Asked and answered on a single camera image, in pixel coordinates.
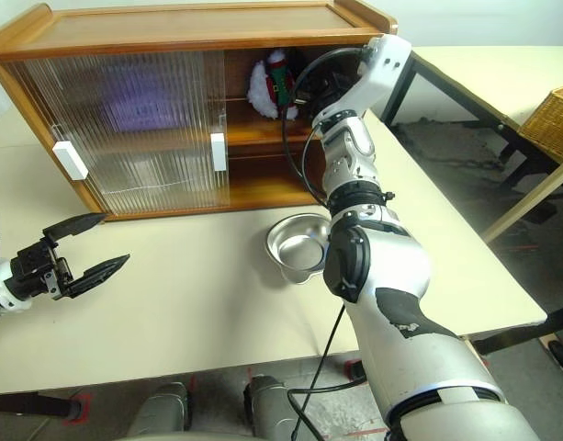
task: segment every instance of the silver pet bowl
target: silver pet bowl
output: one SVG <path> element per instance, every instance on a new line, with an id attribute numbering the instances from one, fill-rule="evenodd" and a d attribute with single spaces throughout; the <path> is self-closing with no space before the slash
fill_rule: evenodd
<path id="1" fill-rule="evenodd" d="M 306 283 L 324 270 L 330 221 L 319 214 L 289 216 L 266 235 L 266 251 L 291 283 Z"/>

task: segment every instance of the wall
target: wall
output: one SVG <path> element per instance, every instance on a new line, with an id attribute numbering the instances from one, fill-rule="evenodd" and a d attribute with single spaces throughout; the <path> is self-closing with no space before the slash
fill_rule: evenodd
<path id="1" fill-rule="evenodd" d="M 47 3 L 52 9 L 65 9 L 199 1 L 49 0 Z M 414 46 L 563 45 L 563 0 L 367 1 L 394 16 L 400 23 L 400 35 Z M 35 3 L 32 0 L 0 0 L 0 26 Z M 0 86 L 0 115 L 10 105 L 6 92 Z M 403 103 L 399 119 L 416 120 L 422 116 L 441 120 L 470 117 L 461 107 L 418 78 Z"/>

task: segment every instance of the wicker basket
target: wicker basket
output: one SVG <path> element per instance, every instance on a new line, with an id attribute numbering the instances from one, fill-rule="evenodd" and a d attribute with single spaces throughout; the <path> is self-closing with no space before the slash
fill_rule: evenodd
<path id="1" fill-rule="evenodd" d="M 553 90 L 518 132 L 563 162 L 563 87 Z"/>

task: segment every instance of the black cable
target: black cable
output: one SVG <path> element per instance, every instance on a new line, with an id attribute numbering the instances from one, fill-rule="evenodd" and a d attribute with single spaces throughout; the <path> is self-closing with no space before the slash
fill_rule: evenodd
<path id="1" fill-rule="evenodd" d="M 340 320 L 343 318 L 343 314 L 344 314 L 344 304 L 343 304 L 342 308 L 340 309 L 340 311 L 338 312 L 338 316 L 336 317 L 336 321 L 334 322 L 334 326 L 332 327 L 332 330 L 330 332 L 330 336 L 328 337 L 328 342 L 326 343 L 326 347 L 324 348 L 324 353 L 321 355 L 320 363 L 318 363 L 318 368 L 316 369 L 316 373 L 314 374 L 314 378 L 311 381 L 310 390 L 316 385 L 316 381 L 318 381 L 318 377 L 320 376 L 320 372 L 321 372 L 321 367 L 324 364 L 324 360 L 326 359 L 326 356 L 328 356 L 328 351 L 330 351 L 330 344 L 332 343 L 332 340 L 334 339 L 334 334 L 336 334 L 336 330 L 338 329 L 338 325 L 340 324 Z M 306 399 L 304 400 L 303 406 L 301 406 L 301 409 L 296 410 L 296 413 L 298 414 L 298 420 L 296 421 L 296 426 L 294 427 L 293 432 L 291 433 L 291 440 L 292 441 L 295 441 L 296 438 L 298 437 L 298 430 L 299 430 L 299 425 L 301 423 L 301 420 L 303 419 L 304 422 L 306 421 L 303 417 L 305 416 L 306 407 L 308 406 L 308 401 L 310 401 L 310 395 L 309 394 L 306 397 Z"/>
<path id="2" fill-rule="evenodd" d="M 336 49 L 334 51 L 324 53 L 323 55 L 321 55 L 316 60 L 314 60 L 313 62 L 311 62 L 310 64 L 308 64 L 306 66 L 306 68 L 299 74 L 298 79 L 293 84 L 293 87 L 291 88 L 291 91 L 289 92 L 289 100 L 288 100 L 287 104 L 283 107 L 283 110 L 281 112 L 281 135 L 283 137 L 283 148 L 285 150 L 285 156 L 286 156 L 287 160 L 289 161 L 289 164 L 291 165 L 291 169 L 294 171 L 296 176 L 302 182 L 304 182 L 303 175 L 298 170 L 298 167 L 296 166 L 295 162 L 291 158 L 291 152 L 289 151 L 289 142 L 287 140 L 287 111 L 289 110 L 289 107 L 292 104 L 294 104 L 294 101 L 296 99 L 296 93 L 298 92 L 299 88 L 301 87 L 301 84 L 304 82 L 304 80 L 306 79 L 308 74 L 310 74 L 314 69 L 316 69 L 318 66 L 320 66 L 324 62 L 327 62 L 327 61 L 329 61 L 333 58 L 343 57 L 344 55 L 356 55 L 356 56 L 358 56 L 358 55 L 360 55 L 360 53 L 361 53 L 360 48 L 341 48 L 341 49 Z"/>
<path id="3" fill-rule="evenodd" d="M 359 385 L 361 385 L 365 382 L 366 382 L 366 376 L 364 376 L 360 379 L 356 379 L 354 381 L 351 381 L 350 383 L 339 384 L 339 385 L 336 385 L 336 386 L 329 386 L 327 388 L 290 389 L 290 390 L 287 391 L 287 398 L 289 399 L 289 404 L 291 405 L 293 410 L 298 414 L 298 418 L 303 420 L 304 424 L 309 428 L 309 430 L 314 435 L 314 437 L 318 441 L 325 441 L 324 437 L 322 436 L 320 431 L 316 428 L 316 426 L 311 421 L 311 419 L 303 412 L 303 407 L 301 409 L 299 408 L 299 404 L 293 396 L 297 395 L 297 394 L 308 394 L 308 397 L 309 397 L 311 393 L 337 392 L 339 390 L 351 389 L 351 388 L 353 388 L 355 386 L 359 386 Z M 291 434 L 291 439 L 292 439 L 292 441 L 295 441 L 295 439 L 296 439 L 293 434 Z"/>
<path id="4" fill-rule="evenodd" d="M 314 188 L 314 186 L 311 184 L 310 180 L 308 179 L 308 175 L 306 173 L 306 157 L 308 155 L 308 147 L 310 146 L 310 142 L 312 140 L 312 138 L 314 137 L 314 134 L 316 133 L 316 130 L 318 129 L 318 127 L 321 124 L 316 125 L 316 127 L 314 127 L 311 132 L 310 135 L 308 136 L 308 138 L 306 139 L 306 145 L 303 146 L 303 152 L 301 153 L 301 175 L 303 177 L 303 183 L 306 186 L 306 188 L 308 189 L 308 191 L 310 192 L 310 194 L 313 196 L 314 199 L 316 199 L 318 201 L 318 203 L 320 205 L 322 205 L 325 209 L 328 208 L 328 206 L 326 205 L 326 202 L 324 202 L 317 194 L 316 194 L 316 188 Z"/>

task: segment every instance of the ribbed glass panel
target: ribbed glass panel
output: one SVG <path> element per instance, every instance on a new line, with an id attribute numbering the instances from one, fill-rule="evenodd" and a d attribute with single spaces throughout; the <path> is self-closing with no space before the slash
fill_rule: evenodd
<path id="1" fill-rule="evenodd" d="M 229 203 L 210 134 L 226 135 L 222 51 L 89 55 L 14 63 L 85 184 L 116 214 Z"/>

